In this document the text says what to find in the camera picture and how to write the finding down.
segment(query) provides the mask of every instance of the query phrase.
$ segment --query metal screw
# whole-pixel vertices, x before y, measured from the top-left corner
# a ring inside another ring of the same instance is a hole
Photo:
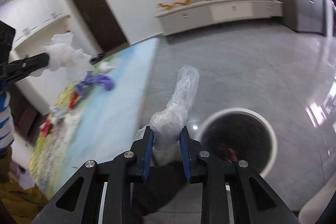
[[[210,153],[208,151],[201,151],[199,152],[199,155],[202,157],[202,158],[207,158],[208,156],[210,156]]]
[[[85,167],[87,168],[91,168],[91,167],[94,167],[95,165],[95,162],[93,160],[88,160],[86,163],[85,163]]]
[[[125,158],[132,158],[134,156],[134,153],[132,151],[126,151],[124,153]]]
[[[238,165],[240,167],[245,168],[245,167],[248,167],[249,163],[246,160],[240,160],[240,161],[238,161]]]

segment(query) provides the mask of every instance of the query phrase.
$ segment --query trash can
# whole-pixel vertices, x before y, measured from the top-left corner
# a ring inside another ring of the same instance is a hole
[[[202,148],[222,160],[246,160],[263,178],[272,169],[278,142],[272,126],[245,108],[229,108],[208,117],[196,133]]]

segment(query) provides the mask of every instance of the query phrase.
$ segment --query clear plastic bag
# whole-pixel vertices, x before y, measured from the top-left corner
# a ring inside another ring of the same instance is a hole
[[[42,47],[49,55],[48,66],[35,71],[31,76],[40,76],[44,69],[56,71],[65,67],[68,80],[82,81],[86,73],[93,70],[89,62],[91,56],[83,53],[82,49],[76,50],[71,47],[73,36],[73,33],[55,34],[50,45]]]
[[[154,113],[150,119],[156,150],[169,149],[179,140],[182,128],[188,120],[188,112],[194,102],[199,78],[198,70],[191,66],[184,66],[179,70],[175,92],[167,108]]]

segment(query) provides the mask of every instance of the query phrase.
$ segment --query brown door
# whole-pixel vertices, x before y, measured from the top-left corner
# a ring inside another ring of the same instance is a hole
[[[105,0],[73,0],[104,52],[127,42]]]

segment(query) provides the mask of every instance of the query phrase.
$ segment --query striped fabric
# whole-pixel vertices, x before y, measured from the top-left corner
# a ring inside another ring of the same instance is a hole
[[[0,152],[14,141],[14,124],[9,104],[9,93],[0,93]]]

